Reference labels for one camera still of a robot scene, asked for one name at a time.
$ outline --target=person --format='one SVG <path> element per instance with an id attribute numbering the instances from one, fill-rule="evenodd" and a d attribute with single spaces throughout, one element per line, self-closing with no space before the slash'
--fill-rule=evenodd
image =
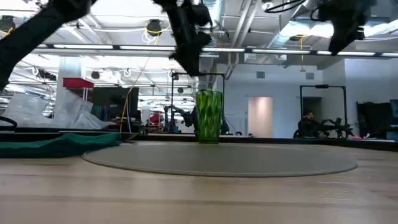
<path id="1" fill-rule="evenodd" d="M 300 137 L 318 137 L 320 124 L 313 119 L 311 111 L 304 112 L 303 118 L 298 122 L 298 135 Z"/>

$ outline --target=pillar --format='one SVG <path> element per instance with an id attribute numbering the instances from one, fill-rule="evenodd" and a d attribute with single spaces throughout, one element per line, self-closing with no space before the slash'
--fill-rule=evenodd
<path id="1" fill-rule="evenodd" d="M 57 117 L 57 108 L 59 108 L 65 98 L 65 89 L 63 88 L 63 78 L 83 78 L 84 69 L 80 57 L 61 57 L 60 67 L 57 78 L 57 97 L 55 99 L 55 114 Z"/>

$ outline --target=black metal frame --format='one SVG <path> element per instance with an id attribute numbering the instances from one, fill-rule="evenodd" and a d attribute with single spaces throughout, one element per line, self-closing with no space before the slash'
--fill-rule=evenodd
<path id="1" fill-rule="evenodd" d="M 184 72 L 173 72 L 171 74 L 172 77 L 172 107 L 173 107 L 173 97 L 174 97 L 174 80 L 175 77 L 178 75 L 189 75 L 188 73 L 184 73 Z M 223 110 L 222 110 L 222 115 L 224 116 L 224 99 L 225 99 L 225 74 L 224 73 L 201 73 L 201 76 L 205 76 L 205 75 L 215 75 L 215 76 L 221 76 L 223 77 Z M 171 119 L 174 119 L 174 110 L 173 108 L 171 108 Z"/>
<path id="2" fill-rule="evenodd" d="M 346 87 L 345 86 L 334 86 L 334 85 L 300 85 L 300 107 L 301 107 L 301 118 L 304 116 L 304 107 L 303 107 L 303 88 L 317 88 L 317 89 L 327 89 L 327 88 L 342 88 L 343 89 L 343 98 L 344 98 L 344 121 L 345 124 L 348 124 L 347 118 L 347 95 L 346 95 Z"/>

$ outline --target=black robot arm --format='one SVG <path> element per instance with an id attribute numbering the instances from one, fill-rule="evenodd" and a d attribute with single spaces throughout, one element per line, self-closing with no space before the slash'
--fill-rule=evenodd
<path id="1" fill-rule="evenodd" d="M 168 118 L 169 115 L 167 114 L 169 112 L 169 109 L 172 108 L 174 111 L 172 113 L 179 113 L 182 118 L 184 119 L 184 123 L 186 125 L 186 127 L 190 127 L 193 124 L 193 120 L 192 120 L 192 114 L 190 112 L 186 112 L 184 110 L 181 110 L 180 108 L 176 107 L 176 106 L 165 106 L 164 107 L 164 113 L 165 113 L 165 123 L 167 124 L 169 122 Z"/>
<path id="2" fill-rule="evenodd" d="M 295 9 L 305 2 L 307 1 L 287 1 L 269 7 L 265 12 L 285 12 Z M 310 18 L 313 21 L 330 21 L 333 24 L 334 33 L 329 44 L 329 51 L 332 55 L 337 55 L 354 40 L 365 38 L 362 26 L 370 16 L 370 8 L 376 4 L 376 0 L 321 0 L 318 2 L 318 6 L 310 10 Z"/>
<path id="3" fill-rule="evenodd" d="M 86 15 L 96 0 L 50 1 L 38 14 L 0 40 L 0 91 L 16 64 L 64 23 Z"/>
<path id="4" fill-rule="evenodd" d="M 0 91 L 8 84 L 12 70 L 26 55 L 49 38 L 64 23 L 77 20 L 90 11 L 97 0 L 50 0 L 34 17 L 0 40 Z M 210 43 L 208 34 L 196 32 L 195 25 L 211 23 L 210 13 L 203 4 L 184 0 L 154 0 L 167 13 L 177 43 L 174 58 L 190 75 L 200 75 L 199 55 Z"/>

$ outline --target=fluorescent light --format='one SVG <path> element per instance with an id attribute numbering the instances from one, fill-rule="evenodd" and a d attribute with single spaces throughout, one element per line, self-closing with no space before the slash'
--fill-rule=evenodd
<path id="1" fill-rule="evenodd" d="M 219 58 L 218 55 L 211 55 L 211 54 L 201 54 L 200 57 Z"/>
<path id="2" fill-rule="evenodd" d="M 204 52 L 236 52 L 242 53 L 244 49 L 234 49 L 234 48 L 219 48 L 219 47 L 205 47 L 202 49 Z"/>
<path id="3" fill-rule="evenodd" d="M 162 87 L 171 88 L 172 87 L 171 85 L 155 85 L 155 86 L 159 87 L 159 88 L 162 88 Z M 188 88 L 188 85 L 174 85 L 174 88 Z"/>
<path id="4" fill-rule="evenodd" d="M 324 51 L 324 50 L 319 50 L 317 52 L 318 55 L 331 55 L 331 52 L 329 51 Z"/>
<path id="5" fill-rule="evenodd" d="M 123 50 L 154 50 L 154 51 L 173 51 L 175 47 L 162 47 L 162 46 L 120 46 Z"/>
<path id="6" fill-rule="evenodd" d="M 145 85 L 145 84 L 135 84 L 134 87 L 153 87 L 153 86 L 152 85 Z"/>
<path id="7" fill-rule="evenodd" d="M 339 56 L 373 56 L 375 52 L 339 52 Z"/>
<path id="8" fill-rule="evenodd" d="M 9 84 L 16 84 L 16 85 L 44 85 L 44 82 L 14 82 L 11 81 Z M 46 85 L 56 85 L 57 82 L 45 82 Z"/>
<path id="9" fill-rule="evenodd" d="M 381 54 L 383 57 L 398 57 L 398 53 L 383 53 Z"/>
<path id="10" fill-rule="evenodd" d="M 94 86 L 117 86 L 118 84 L 116 83 L 98 83 L 94 84 Z"/>
<path id="11" fill-rule="evenodd" d="M 113 49 L 112 45 L 94 45 L 94 44 L 54 44 L 55 48 L 66 49 Z"/>
<path id="12" fill-rule="evenodd" d="M 271 50 L 271 49 L 253 49 L 253 53 L 255 54 L 310 54 L 309 50 Z"/>

